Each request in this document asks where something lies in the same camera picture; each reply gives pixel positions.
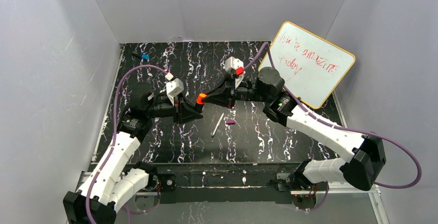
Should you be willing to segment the orange black highlighter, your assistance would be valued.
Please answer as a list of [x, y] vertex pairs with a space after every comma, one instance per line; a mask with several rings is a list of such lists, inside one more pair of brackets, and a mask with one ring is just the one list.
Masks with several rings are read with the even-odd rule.
[[195, 104], [195, 109], [199, 112], [202, 113], [202, 110], [204, 108], [204, 98], [207, 95], [205, 93], [200, 93], [196, 99], [196, 104]]

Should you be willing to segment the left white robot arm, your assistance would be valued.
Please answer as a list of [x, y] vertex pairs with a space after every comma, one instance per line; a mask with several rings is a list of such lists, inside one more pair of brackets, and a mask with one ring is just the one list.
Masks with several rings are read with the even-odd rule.
[[117, 212], [156, 175], [155, 166], [137, 163], [121, 174], [152, 128], [155, 118], [172, 117], [175, 124], [201, 119], [206, 94], [193, 105], [179, 94], [173, 98], [148, 93], [120, 117], [113, 139], [96, 168], [75, 192], [67, 192], [63, 204], [68, 223], [114, 223]]

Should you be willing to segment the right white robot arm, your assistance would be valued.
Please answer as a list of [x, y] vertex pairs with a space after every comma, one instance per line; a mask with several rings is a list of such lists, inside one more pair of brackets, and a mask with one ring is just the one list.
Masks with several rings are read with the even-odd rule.
[[328, 147], [338, 158], [303, 161], [290, 176], [293, 184], [308, 188], [320, 182], [347, 182], [363, 191], [371, 189], [386, 163], [382, 139], [342, 130], [325, 118], [303, 110], [284, 89], [284, 79], [272, 67], [262, 68], [255, 83], [235, 86], [237, 77], [226, 74], [221, 84], [198, 96], [199, 104], [233, 108], [236, 101], [263, 102], [263, 113], [273, 122], [301, 132]]

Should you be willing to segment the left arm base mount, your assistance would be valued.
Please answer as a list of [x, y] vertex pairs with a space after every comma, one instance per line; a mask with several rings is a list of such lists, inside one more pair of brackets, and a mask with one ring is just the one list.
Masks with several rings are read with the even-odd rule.
[[156, 209], [162, 200], [163, 192], [175, 190], [175, 177], [172, 175], [154, 175], [151, 184], [142, 188], [134, 198], [137, 212], [146, 214]]

